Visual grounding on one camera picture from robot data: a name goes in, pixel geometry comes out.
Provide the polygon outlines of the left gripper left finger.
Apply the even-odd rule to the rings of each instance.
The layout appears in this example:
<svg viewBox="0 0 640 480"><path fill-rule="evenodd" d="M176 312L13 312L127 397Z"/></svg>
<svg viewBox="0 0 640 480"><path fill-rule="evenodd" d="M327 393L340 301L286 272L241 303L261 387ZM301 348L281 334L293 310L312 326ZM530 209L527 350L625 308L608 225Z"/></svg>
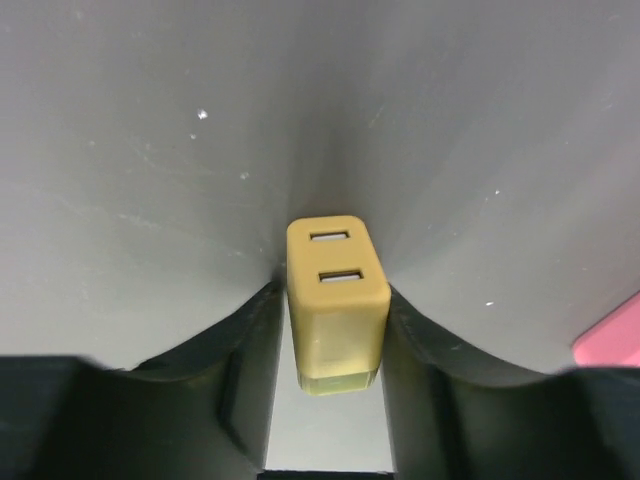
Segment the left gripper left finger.
<svg viewBox="0 0 640 480"><path fill-rule="evenodd" d="M5 479L254 479L264 469L281 286L131 370L1 360Z"/></svg>

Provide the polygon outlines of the yellow two-port USB charger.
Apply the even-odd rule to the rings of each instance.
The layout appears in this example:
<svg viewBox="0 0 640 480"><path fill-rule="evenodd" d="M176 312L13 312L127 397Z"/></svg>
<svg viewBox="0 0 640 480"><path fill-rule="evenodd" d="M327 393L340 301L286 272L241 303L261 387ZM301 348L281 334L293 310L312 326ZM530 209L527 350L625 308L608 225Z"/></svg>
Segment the yellow two-port USB charger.
<svg viewBox="0 0 640 480"><path fill-rule="evenodd" d="M323 396L368 388L381 364L391 288L364 222L293 221L286 275L301 389Z"/></svg>

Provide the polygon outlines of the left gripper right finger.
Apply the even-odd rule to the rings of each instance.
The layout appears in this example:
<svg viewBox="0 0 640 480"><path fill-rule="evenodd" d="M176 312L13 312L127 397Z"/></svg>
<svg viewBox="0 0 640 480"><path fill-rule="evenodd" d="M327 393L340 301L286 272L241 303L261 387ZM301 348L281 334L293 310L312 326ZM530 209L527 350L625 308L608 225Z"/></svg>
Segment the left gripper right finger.
<svg viewBox="0 0 640 480"><path fill-rule="evenodd" d="M394 293L383 390L400 479L635 479L639 372L543 374L499 359Z"/></svg>

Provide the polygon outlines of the pink triangular power strip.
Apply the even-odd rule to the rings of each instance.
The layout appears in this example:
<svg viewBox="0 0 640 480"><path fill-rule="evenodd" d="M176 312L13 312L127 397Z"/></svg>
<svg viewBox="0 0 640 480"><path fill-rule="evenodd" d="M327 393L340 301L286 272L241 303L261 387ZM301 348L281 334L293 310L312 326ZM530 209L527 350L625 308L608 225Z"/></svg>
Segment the pink triangular power strip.
<svg viewBox="0 0 640 480"><path fill-rule="evenodd" d="M588 367L638 367L639 327L636 293L574 342L575 362Z"/></svg>

